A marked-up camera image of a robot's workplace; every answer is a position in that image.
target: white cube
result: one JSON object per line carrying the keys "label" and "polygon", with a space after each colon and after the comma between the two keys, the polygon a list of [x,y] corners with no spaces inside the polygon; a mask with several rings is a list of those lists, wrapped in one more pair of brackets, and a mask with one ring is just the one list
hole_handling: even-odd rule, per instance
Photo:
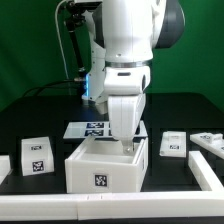
{"label": "white cube", "polygon": [[68,193],[139,192],[148,166],[148,138],[123,153],[120,141],[87,137],[65,160]]}
{"label": "white cube", "polygon": [[48,137],[22,139],[23,176],[54,172],[54,160]]}

